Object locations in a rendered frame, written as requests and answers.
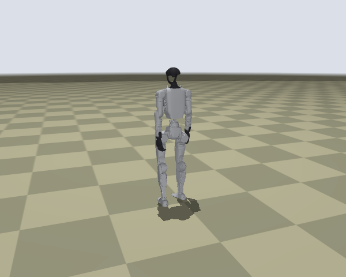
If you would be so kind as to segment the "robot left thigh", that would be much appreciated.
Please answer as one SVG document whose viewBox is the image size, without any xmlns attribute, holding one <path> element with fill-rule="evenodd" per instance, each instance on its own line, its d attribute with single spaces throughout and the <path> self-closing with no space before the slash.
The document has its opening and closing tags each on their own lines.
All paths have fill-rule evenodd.
<svg viewBox="0 0 346 277">
<path fill-rule="evenodd" d="M 162 132 L 162 145 L 163 148 L 166 149 L 166 141 L 168 140 L 168 136 L 169 136 L 169 132 L 167 130 L 165 131 L 161 131 Z M 155 147 L 156 147 L 156 157 L 157 157 L 157 165 L 160 164 L 161 165 L 161 173 L 166 173 L 167 171 L 167 164 L 165 164 L 165 152 L 166 151 L 159 151 L 157 146 L 156 146 L 156 140 L 157 138 L 155 138 Z"/>
</svg>

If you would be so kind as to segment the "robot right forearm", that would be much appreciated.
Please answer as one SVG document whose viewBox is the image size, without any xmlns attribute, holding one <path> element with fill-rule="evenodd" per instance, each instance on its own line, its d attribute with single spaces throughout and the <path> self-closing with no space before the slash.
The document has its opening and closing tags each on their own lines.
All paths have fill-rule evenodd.
<svg viewBox="0 0 346 277">
<path fill-rule="evenodd" d="M 191 114 L 185 115 L 185 129 L 189 130 L 189 127 L 191 127 L 191 119 L 192 119 L 192 112 Z"/>
</svg>

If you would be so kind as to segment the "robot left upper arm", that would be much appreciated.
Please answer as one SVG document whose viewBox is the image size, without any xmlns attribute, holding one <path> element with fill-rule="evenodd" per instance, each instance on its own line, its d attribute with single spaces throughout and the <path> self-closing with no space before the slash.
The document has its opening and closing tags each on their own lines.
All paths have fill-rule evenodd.
<svg viewBox="0 0 346 277">
<path fill-rule="evenodd" d="M 163 98 L 166 95 L 166 89 L 162 89 L 156 92 L 156 107 L 159 114 L 159 118 L 163 116 Z"/>
</svg>

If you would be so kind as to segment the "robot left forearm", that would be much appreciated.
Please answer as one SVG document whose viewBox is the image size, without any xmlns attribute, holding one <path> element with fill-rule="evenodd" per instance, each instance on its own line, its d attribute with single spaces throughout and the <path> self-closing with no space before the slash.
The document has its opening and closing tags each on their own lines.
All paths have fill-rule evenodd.
<svg viewBox="0 0 346 277">
<path fill-rule="evenodd" d="M 157 111 L 155 111 L 154 116 L 155 116 L 155 136 L 158 137 L 159 132 L 161 132 L 162 130 L 161 128 L 162 119 L 159 118 L 159 114 Z M 162 135 L 162 132 L 161 132 L 161 135 Z"/>
</svg>

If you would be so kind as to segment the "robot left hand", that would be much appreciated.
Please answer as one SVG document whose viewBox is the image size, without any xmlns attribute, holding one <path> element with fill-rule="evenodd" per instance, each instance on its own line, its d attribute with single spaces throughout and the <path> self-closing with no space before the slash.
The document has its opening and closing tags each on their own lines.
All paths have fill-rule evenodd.
<svg viewBox="0 0 346 277">
<path fill-rule="evenodd" d="M 162 152 L 165 151 L 166 149 L 163 148 L 162 141 L 161 141 L 161 138 L 162 138 L 161 132 L 159 132 L 159 136 L 156 137 L 156 138 L 157 138 L 157 140 L 156 140 L 156 146 L 157 146 L 158 150 L 159 150 L 159 151 L 162 151 Z"/>
</svg>

